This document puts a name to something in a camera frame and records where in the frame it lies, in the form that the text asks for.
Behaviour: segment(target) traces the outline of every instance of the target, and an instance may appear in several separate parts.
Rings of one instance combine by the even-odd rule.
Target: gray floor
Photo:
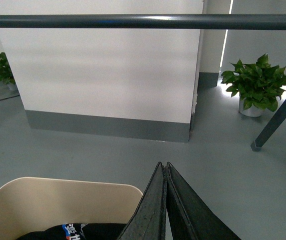
[[[34,176],[144,191],[157,162],[169,161],[241,239],[286,239],[286,120],[252,152],[272,113],[252,119],[237,108],[219,86],[199,90],[190,142],[168,143],[31,129],[19,97],[0,101],[0,187]]]

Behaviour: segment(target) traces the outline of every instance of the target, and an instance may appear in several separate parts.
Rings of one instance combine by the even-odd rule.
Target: black folded fabric
[[[126,224],[70,223],[34,231],[17,240],[115,240]]]

